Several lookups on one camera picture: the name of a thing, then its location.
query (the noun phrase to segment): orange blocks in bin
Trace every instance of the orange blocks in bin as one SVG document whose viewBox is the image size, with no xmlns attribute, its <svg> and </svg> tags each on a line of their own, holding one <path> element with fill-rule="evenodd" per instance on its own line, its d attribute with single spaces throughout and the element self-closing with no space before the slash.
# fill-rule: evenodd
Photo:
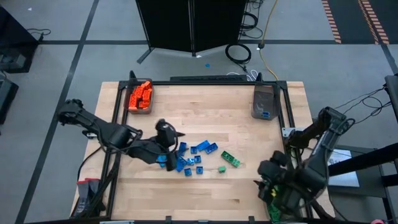
<svg viewBox="0 0 398 224">
<path fill-rule="evenodd" d="M 148 109 L 152 91 L 152 83 L 150 81 L 137 86 L 130 96 L 129 110 L 139 111 Z"/>
</svg>

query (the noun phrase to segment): black partition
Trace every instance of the black partition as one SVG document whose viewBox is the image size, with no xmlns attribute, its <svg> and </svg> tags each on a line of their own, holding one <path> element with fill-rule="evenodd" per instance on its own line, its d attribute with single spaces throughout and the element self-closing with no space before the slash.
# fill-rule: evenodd
<svg viewBox="0 0 398 224">
<path fill-rule="evenodd" d="M 238 42 L 247 0 L 136 0 L 149 47 L 196 52 Z"/>
</svg>

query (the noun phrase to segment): white paper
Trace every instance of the white paper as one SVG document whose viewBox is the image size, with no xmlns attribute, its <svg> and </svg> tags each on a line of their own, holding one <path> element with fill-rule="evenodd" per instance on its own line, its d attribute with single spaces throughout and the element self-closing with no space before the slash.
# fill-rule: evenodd
<svg viewBox="0 0 398 224">
<path fill-rule="evenodd" d="M 351 159 L 351 152 L 348 150 L 335 149 L 333 150 L 329 161 L 328 166 Z M 334 177 L 329 178 L 329 185 L 331 186 L 344 186 L 344 187 L 359 187 L 358 177 L 356 176 L 356 172 L 349 172 L 347 174 L 341 174 Z"/>
</svg>

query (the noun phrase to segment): green block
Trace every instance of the green block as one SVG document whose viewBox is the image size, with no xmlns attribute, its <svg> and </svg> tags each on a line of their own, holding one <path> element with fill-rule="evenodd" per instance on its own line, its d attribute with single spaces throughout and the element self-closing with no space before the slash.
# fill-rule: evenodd
<svg viewBox="0 0 398 224">
<path fill-rule="evenodd" d="M 224 173 L 225 170 L 226 170 L 226 167 L 225 167 L 225 166 L 222 166 L 222 167 L 219 167 L 219 168 L 218 168 L 218 172 L 219 172 L 220 174 Z"/>
<path fill-rule="evenodd" d="M 238 167 L 239 164 L 241 163 L 239 160 L 235 159 L 235 157 L 233 157 L 231 154 L 229 154 L 228 152 L 224 151 L 221 154 L 222 158 L 225 159 L 226 161 L 228 161 L 230 164 L 232 164 L 235 167 Z"/>
<path fill-rule="evenodd" d="M 240 163 L 241 162 L 239 160 L 234 159 L 234 161 L 232 162 L 232 166 L 238 167 Z"/>
</svg>

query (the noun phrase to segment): green lego brick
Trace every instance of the green lego brick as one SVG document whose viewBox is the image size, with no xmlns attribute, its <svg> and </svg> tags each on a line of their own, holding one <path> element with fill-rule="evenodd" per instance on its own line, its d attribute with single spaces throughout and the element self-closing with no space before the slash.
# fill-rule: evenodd
<svg viewBox="0 0 398 224">
<path fill-rule="evenodd" d="M 225 170 L 226 170 L 226 167 L 225 167 L 225 166 L 222 166 L 222 167 L 219 167 L 219 168 L 218 168 L 218 172 L 219 172 L 220 174 L 224 173 Z"/>
<path fill-rule="evenodd" d="M 226 161 L 228 161 L 230 164 L 232 164 L 235 167 L 238 167 L 239 164 L 241 163 L 239 160 L 235 159 L 235 157 L 233 157 L 231 154 L 229 154 L 228 152 L 224 151 L 221 154 L 222 158 L 225 159 Z"/>
<path fill-rule="evenodd" d="M 234 161 L 232 162 L 232 166 L 238 167 L 240 163 L 241 162 L 239 160 L 234 159 Z"/>
<path fill-rule="evenodd" d="M 269 217 L 271 218 L 272 223 L 280 222 L 280 211 L 275 207 L 273 203 L 267 206 Z"/>
</svg>

